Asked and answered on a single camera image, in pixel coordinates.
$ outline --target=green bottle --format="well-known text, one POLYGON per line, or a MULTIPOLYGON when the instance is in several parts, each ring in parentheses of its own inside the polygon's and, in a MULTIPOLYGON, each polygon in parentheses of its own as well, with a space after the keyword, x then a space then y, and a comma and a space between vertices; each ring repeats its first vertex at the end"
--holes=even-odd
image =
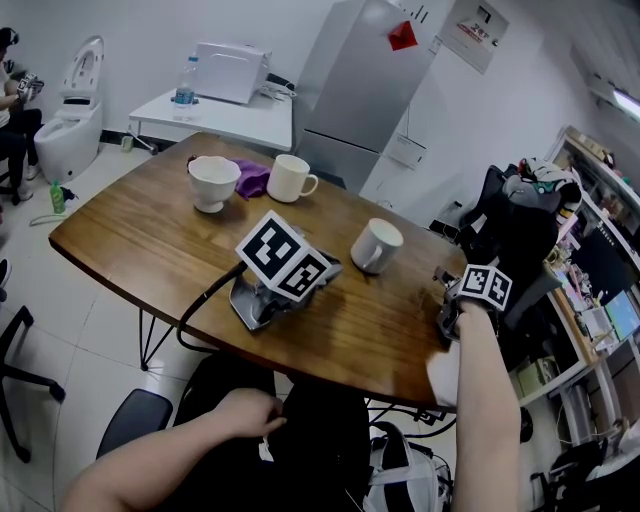
POLYGON ((51 185, 51 202, 53 203, 53 213, 64 213, 64 194, 58 180, 53 180, 51 185))

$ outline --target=white mug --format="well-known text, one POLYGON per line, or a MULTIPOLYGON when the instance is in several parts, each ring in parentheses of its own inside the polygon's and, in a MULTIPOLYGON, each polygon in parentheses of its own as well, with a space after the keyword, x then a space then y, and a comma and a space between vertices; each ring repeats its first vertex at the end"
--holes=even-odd
POLYGON ((351 248, 351 259, 367 274, 379 274, 391 263, 404 238, 393 224, 371 219, 351 248))
POLYGON ((267 192, 275 200, 282 203, 293 203, 299 197, 313 194, 318 188, 318 177, 309 174, 307 162, 293 155, 278 155, 269 176, 267 192), (302 188, 307 179, 315 181, 308 192, 302 188))

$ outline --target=toilet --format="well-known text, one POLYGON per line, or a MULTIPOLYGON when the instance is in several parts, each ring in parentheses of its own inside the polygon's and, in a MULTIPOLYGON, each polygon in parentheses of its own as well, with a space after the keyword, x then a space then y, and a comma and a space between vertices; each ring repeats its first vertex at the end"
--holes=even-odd
POLYGON ((40 167, 49 183, 64 183, 91 165, 102 134, 98 92, 104 41, 89 38, 67 68, 60 95, 62 108, 35 136, 40 167))

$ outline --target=purple cloth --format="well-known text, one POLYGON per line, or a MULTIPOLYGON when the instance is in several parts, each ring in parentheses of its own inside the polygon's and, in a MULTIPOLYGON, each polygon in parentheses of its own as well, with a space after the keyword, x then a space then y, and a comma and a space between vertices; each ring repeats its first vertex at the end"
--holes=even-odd
POLYGON ((267 182, 271 174, 269 167, 242 158, 231 158, 231 161, 240 167, 242 176, 236 183, 236 192, 245 201, 248 201, 250 197, 260 197, 267 191, 267 182))

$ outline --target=printer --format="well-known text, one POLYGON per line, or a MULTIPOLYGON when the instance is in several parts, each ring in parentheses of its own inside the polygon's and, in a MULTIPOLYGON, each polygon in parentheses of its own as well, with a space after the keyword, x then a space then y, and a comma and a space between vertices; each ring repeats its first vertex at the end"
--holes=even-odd
POLYGON ((199 43, 195 93, 234 103, 249 103, 264 85, 271 52, 252 46, 199 43))

